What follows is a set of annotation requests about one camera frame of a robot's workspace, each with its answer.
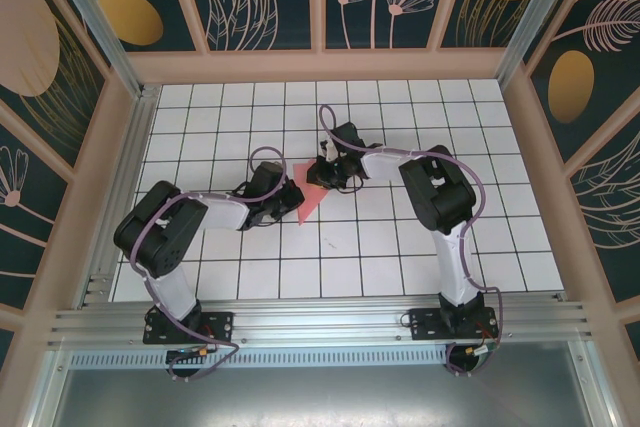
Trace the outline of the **aluminium frame post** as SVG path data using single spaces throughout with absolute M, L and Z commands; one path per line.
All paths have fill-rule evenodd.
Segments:
M 502 92 L 506 90 L 526 51 L 556 2 L 557 0 L 531 0 L 529 2 L 496 70 L 495 78 Z
M 102 51 L 111 62 L 126 90 L 136 100 L 141 97 L 141 83 L 126 55 L 121 42 L 109 25 L 97 0 L 72 0 L 87 22 Z

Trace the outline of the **wall panel with fern outlines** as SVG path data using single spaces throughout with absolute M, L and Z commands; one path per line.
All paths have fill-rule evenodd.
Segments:
M 640 296 L 640 133 L 611 139 L 571 184 L 614 301 Z

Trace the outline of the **wall panel with feather outline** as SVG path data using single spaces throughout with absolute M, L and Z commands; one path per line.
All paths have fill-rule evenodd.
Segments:
M 531 81 L 567 161 L 640 87 L 640 0 L 574 0 Z

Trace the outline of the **wall panel with large circle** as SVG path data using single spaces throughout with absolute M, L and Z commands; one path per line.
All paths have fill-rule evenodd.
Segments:
M 54 0 L 0 0 L 0 101 L 70 166 L 104 83 Z

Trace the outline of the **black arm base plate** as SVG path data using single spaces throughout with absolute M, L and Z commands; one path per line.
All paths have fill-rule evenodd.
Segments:
M 156 309 L 145 315 L 145 327 L 142 342 L 145 345 L 191 345 L 202 343 L 201 339 L 188 335 L 176 327 L 163 313 Z M 209 339 L 231 341 L 233 331 L 233 314 L 231 312 L 204 312 L 196 327 L 191 330 Z
M 499 334 L 493 308 L 484 307 L 472 314 L 462 325 L 452 330 L 442 319 L 438 308 L 414 308 L 406 312 L 413 340 L 481 339 L 486 332 L 491 338 Z

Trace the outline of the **grey metal sheet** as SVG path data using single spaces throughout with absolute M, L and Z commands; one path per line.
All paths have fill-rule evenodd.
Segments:
M 69 368 L 53 427 L 592 427 L 569 342 L 511 344 L 480 374 L 437 364 Z

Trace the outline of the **short aluminium frame strut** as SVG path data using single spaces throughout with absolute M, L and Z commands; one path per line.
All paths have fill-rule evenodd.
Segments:
M 592 427 L 623 427 L 613 391 L 593 341 L 568 343 Z
M 72 355 L 67 350 L 45 353 L 21 427 L 53 427 Z

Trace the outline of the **pink paper sheet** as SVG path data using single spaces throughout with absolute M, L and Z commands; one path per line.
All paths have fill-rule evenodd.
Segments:
M 328 195 L 329 191 L 321 186 L 307 181 L 307 172 L 315 163 L 309 160 L 307 163 L 297 163 L 293 166 L 294 182 L 301 189 L 304 196 L 303 203 L 297 208 L 298 224 L 302 225 L 317 209 L 318 205 Z

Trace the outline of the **wide aluminium mounting rail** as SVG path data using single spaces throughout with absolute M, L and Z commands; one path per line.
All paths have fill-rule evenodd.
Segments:
M 594 329 L 576 301 L 551 293 L 503 297 L 504 342 L 585 340 Z M 405 312 L 435 307 L 426 296 L 230 300 L 203 303 L 206 311 L 234 315 L 232 340 L 246 347 L 319 347 L 407 344 Z M 94 303 L 55 314 L 46 342 L 53 349 L 139 348 L 144 302 Z

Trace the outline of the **small circuit board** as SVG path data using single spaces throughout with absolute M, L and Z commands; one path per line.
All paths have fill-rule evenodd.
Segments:
M 170 364 L 203 364 L 208 355 L 211 353 L 211 350 L 208 349 L 207 355 L 200 355 L 199 350 L 205 347 L 197 347 L 197 348 L 185 348 L 185 349 L 177 349 L 177 350 L 169 350 L 166 353 L 165 363 L 167 365 Z

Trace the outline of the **wall panel with single flower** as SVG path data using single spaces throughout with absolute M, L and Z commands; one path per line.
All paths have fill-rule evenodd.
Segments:
M 68 180 L 0 101 L 0 305 L 26 308 Z

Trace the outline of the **aluminium side rail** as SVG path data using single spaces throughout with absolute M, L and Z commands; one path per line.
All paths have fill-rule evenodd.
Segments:
M 144 85 L 125 124 L 115 167 L 72 302 L 74 310 L 91 303 L 107 303 L 113 297 L 113 285 L 121 269 L 122 256 L 113 236 L 132 207 L 161 90 L 159 84 Z

